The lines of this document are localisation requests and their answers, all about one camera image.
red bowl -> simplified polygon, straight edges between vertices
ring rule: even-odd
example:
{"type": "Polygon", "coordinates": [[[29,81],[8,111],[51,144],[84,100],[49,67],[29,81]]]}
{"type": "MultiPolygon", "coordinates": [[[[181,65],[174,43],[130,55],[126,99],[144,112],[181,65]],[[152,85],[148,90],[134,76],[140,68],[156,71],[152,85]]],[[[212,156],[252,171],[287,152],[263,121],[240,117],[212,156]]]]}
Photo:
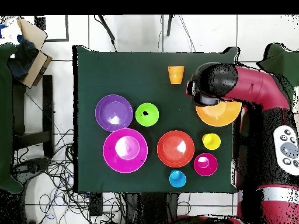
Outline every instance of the red bowl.
{"type": "Polygon", "coordinates": [[[165,165],[182,167],[191,161],[194,155],[194,143],[183,131],[169,131],[160,138],[157,154],[165,165]]]}

blue cup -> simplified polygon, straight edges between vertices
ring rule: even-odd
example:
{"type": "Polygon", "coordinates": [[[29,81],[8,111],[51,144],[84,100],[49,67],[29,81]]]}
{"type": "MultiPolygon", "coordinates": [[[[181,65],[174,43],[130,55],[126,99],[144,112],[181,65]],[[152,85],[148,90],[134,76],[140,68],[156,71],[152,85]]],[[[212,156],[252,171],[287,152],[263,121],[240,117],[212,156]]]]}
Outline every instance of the blue cup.
{"type": "Polygon", "coordinates": [[[186,184],[187,178],[180,170],[172,170],[169,182],[173,187],[180,188],[186,184]]]}

black border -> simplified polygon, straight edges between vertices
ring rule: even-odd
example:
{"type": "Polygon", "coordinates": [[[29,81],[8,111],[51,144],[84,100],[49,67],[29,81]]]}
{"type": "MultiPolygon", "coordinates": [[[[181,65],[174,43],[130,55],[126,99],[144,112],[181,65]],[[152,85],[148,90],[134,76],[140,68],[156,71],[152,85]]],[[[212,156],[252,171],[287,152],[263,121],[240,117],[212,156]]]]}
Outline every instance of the black border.
{"type": "Polygon", "coordinates": [[[74,185],[73,185],[73,192],[78,193],[78,184],[79,184],[79,167],[78,167],[78,51],[77,45],[72,46],[72,71],[74,76],[74,113],[73,113],[73,129],[74,129],[74,139],[73,139],[73,146],[74,146],[74,155],[73,155],[73,164],[74,164],[74,185]]]}

yellow cup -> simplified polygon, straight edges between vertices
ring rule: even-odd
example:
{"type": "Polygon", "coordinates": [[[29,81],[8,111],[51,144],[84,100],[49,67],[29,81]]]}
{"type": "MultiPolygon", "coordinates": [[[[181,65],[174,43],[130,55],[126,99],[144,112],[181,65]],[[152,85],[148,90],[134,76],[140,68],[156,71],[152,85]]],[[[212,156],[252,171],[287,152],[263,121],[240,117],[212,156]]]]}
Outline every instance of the yellow cup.
{"type": "Polygon", "coordinates": [[[217,134],[209,133],[203,136],[203,145],[211,151],[218,149],[220,143],[221,139],[217,134]]]}
{"type": "Polygon", "coordinates": [[[185,66],[168,66],[169,79],[171,84],[181,84],[185,66]]]}

green bowl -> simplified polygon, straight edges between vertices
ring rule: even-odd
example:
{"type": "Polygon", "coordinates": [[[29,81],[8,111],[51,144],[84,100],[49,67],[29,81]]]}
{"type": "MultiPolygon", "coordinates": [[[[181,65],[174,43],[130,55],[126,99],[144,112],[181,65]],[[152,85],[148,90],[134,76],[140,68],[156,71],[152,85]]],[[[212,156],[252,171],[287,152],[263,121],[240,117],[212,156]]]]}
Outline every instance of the green bowl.
{"type": "Polygon", "coordinates": [[[159,119],[159,110],[154,104],[143,103],[136,110],[135,118],[142,126],[149,127],[157,123],[159,119]]]}

